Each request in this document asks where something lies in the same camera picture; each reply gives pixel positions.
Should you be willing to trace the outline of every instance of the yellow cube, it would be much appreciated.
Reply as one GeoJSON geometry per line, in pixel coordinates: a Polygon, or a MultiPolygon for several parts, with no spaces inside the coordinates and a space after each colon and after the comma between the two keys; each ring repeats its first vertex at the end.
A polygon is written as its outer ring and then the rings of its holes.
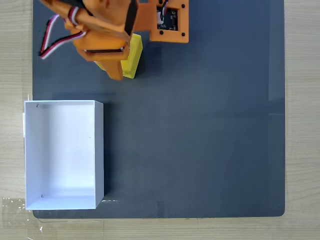
{"type": "MultiPolygon", "coordinates": [[[[138,34],[132,34],[130,40],[130,52],[127,60],[121,60],[122,74],[124,77],[134,79],[139,64],[140,56],[142,53],[143,45],[141,36],[138,34]]],[[[99,63],[95,62],[99,68],[105,70],[99,63]]]]}

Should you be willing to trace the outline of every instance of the orange 3d-printed part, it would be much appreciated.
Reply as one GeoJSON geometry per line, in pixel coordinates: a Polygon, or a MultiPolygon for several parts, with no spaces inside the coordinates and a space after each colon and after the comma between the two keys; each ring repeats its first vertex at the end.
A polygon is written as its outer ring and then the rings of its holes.
{"type": "Polygon", "coordinates": [[[86,34],[73,40],[79,54],[89,62],[103,65],[110,78],[123,79],[121,60],[128,59],[134,31],[149,31],[152,42],[188,43],[189,0],[40,0],[65,20],[72,34],[86,34]],[[70,11],[79,7],[74,21],[70,11]],[[177,15],[177,29],[159,27],[157,8],[166,4],[177,15]]]}

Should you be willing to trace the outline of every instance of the white box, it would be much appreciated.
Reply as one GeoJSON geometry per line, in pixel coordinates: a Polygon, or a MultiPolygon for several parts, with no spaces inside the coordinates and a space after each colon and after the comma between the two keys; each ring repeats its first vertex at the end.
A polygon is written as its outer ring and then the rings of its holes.
{"type": "Polygon", "coordinates": [[[95,209],[104,197],[104,105],[26,101],[25,208],[95,209]]]}

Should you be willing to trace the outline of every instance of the red white black wire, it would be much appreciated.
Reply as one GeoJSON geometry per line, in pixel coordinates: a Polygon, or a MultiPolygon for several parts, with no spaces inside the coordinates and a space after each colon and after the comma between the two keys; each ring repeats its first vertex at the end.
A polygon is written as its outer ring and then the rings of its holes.
{"type": "MultiPolygon", "coordinates": [[[[75,26],[78,25],[78,23],[76,21],[76,15],[77,15],[78,10],[79,10],[79,8],[77,6],[73,6],[72,8],[70,8],[70,11],[68,13],[68,19],[75,26]]],[[[62,38],[56,40],[53,44],[51,44],[48,47],[52,29],[54,27],[55,22],[57,21],[57,19],[59,17],[60,17],[59,14],[54,15],[48,21],[48,23],[46,25],[46,30],[45,30],[45,34],[44,34],[44,37],[43,37],[41,50],[40,50],[40,54],[39,54],[40,58],[42,58],[42,59],[46,59],[47,57],[49,57],[50,54],[52,54],[60,46],[66,44],[66,43],[72,42],[72,41],[74,41],[76,39],[82,38],[87,33],[86,31],[80,31],[80,32],[78,32],[76,34],[72,34],[72,35],[69,35],[69,36],[62,37],[62,38]]]]}
{"type": "Polygon", "coordinates": [[[164,3],[163,3],[163,5],[162,5],[162,11],[161,11],[161,13],[162,13],[162,18],[161,18],[161,20],[162,20],[162,21],[165,20],[165,15],[167,14],[168,1],[169,1],[169,0],[164,0],[164,3]]]}

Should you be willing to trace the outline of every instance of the circuit board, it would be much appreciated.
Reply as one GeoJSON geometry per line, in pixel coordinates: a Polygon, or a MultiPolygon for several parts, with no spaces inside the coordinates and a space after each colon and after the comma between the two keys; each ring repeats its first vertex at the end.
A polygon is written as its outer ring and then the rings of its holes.
{"type": "Polygon", "coordinates": [[[158,29],[178,31],[178,10],[168,8],[163,18],[163,23],[157,25],[158,29]]]}

